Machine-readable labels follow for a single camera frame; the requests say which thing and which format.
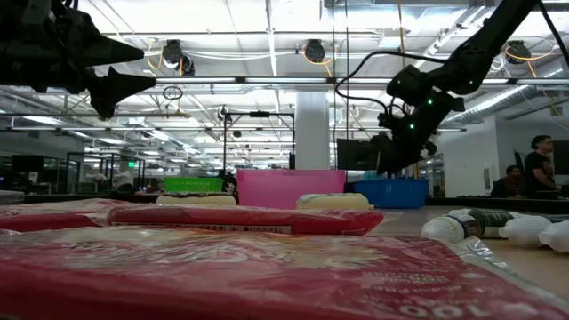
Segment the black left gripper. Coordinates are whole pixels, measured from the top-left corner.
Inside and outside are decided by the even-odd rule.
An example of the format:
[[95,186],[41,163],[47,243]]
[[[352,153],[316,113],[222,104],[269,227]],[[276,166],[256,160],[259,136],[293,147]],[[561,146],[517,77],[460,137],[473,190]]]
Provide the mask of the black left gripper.
[[97,77],[92,68],[143,57],[143,50],[102,35],[91,16],[78,10],[78,0],[0,0],[1,85],[30,86],[37,92],[86,88],[99,117],[109,119],[118,102],[154,87],[156,79],[112,67]]

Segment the white glue bottle green label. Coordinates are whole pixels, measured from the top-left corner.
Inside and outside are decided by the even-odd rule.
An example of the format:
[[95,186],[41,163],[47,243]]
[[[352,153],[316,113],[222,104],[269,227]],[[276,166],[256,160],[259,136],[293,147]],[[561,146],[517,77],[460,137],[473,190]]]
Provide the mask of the white glue bottle green label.
[[503,210],[464,208],[448,212],[448,216],[453,216],[467,223],[474,231],[473,236],[479,238],[501,238],[499,229],[504,227],[508,221],[523,218],[525,215],[519,212],[509,212]]
[[569,253],[569,220],[548,225],[538,238],[556,252]]
[[509,220],[504,227],[499,228],[499,235],[516,246],[539,247],[539,234],[551,224],[550,220],[542,216],[524,216]]
[[480,237],[483,230],[478,221],[469,216],[440,216],[425,223],[421,236],[457,244],[471,236]]

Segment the red popcorn packet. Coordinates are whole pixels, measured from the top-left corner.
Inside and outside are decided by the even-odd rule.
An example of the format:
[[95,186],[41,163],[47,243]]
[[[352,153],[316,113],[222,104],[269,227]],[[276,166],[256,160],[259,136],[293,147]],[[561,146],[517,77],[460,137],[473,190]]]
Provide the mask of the red popcorn packet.
[[134,203],[103,198],[76,201],[0,205],[0,229],[18,232],[103,227],[110,212]]
[[286,235],[361,236],[377,227],[383,221],[383,214],[370,209],[286,210],[248,206],[144,204],[116,209],[108,214],[107,221],[114,226],[149,225]]
[[191,228],[0,236],[0,320],[569,320],[474,242]]

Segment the blue plastic basket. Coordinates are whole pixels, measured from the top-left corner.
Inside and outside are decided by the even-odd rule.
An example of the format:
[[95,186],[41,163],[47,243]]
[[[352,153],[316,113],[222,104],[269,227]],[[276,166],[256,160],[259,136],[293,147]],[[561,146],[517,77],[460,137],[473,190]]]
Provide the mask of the blue plastic basket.
[[360,180],[353,184],[355,193],[381,209],[420,209],[429,197],[427,180]]

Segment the black monitor on stand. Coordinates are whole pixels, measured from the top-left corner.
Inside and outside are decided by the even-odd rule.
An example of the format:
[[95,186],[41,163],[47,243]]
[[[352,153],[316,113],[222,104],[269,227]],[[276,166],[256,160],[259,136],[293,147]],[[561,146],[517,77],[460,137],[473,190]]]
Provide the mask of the black monitor on stand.
[[365,140],[336,140],[336,165],[339,170],[371,171],[377,167],[379,151]]

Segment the white building column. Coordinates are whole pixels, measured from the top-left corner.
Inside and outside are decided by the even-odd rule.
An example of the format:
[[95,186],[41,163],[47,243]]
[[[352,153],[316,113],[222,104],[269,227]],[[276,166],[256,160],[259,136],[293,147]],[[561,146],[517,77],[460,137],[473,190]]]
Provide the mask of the white building column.
[[328,170],[329,102],[325,92],[298,92],[295,109],[295,167]]

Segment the person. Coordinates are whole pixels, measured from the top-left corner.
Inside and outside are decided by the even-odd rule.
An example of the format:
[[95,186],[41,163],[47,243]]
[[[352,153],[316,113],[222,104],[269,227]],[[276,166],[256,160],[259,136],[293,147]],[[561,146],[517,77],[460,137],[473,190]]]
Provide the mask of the person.
[[491,196],[498,198],[523,199],[528,195],[525,176],[516,165],[511,165],[506,169],[506,176],[497,180],[491,191]]
[[549,154],[553,152],[553,140],[548,135],[537,135],[531,142],[532,152],[525,157],[524,167],[531,197],[556,200],[559,186],[554,180]]

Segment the pink plastic bin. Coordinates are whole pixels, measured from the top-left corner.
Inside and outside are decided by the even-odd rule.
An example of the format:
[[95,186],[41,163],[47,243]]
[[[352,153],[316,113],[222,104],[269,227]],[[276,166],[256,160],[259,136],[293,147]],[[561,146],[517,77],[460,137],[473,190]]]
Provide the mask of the pink plastic bin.
[[306,194],[342,193],[346,173],[338,170],[238,170],[239,204],[294,209]]

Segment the small black monitor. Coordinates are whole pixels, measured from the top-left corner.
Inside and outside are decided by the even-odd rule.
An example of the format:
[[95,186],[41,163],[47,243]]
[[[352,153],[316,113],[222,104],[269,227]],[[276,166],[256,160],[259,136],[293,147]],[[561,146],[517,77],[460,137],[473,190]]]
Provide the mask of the small black monitor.
[[11,160],[15,172],[41,172],[44,168],[42,155],[12,155]]

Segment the green plastic basket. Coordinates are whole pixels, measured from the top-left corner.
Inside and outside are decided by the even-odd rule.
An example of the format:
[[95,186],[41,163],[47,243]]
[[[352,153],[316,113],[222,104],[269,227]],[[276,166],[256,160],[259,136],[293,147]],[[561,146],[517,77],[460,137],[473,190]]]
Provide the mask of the green plastic basket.
[[179,178],[164,179],[164,188],[168,193],[217,193],[221,192],[223,180],[219,178]]

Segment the black aluminium table frame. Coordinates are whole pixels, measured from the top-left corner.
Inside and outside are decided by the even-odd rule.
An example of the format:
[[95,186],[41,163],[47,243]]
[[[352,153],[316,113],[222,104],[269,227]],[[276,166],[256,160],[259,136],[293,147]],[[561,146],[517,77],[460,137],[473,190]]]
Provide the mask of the black aluminium table frame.
[[[63,201],[84,200],[90,198],[112,198],[110,194],[56,194],[56,195],[25,195],[24,204],[52,203]],[[541,212],[547,214],[566,214],[569,212],[569,200],[540,200],[489,197],[435,197],[428,198],[427,206],[460,206],[489,209],[503,209],[522,212]]]

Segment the black frame stand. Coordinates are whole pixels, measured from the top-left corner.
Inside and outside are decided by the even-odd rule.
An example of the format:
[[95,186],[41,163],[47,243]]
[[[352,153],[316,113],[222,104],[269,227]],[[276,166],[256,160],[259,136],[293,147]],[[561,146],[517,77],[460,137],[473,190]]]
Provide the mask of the black frame stand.
[[[232,124],[236,124],[243,116],[249,116],[250,118],[267,118],[270,119],[275,116],[277,119],[281,120],[289,131],[292,132],[292,151],[288,156],[289,166],[293,169],[295,168],[295,151],[296,151],[296,125],[295,125],[295,114],[294,113],[282,113],[282,112],[268,112],[268,111],[250,111],[250,112],[229,112],[227,111],[223,115],[223,155],[222,155],[222,170],[225,172],[227,170],[227,154],[228,154],[228,117],[236,116],[236,119]],[[284,116],[289,116],[292,119],[292,125],[285,122]]]

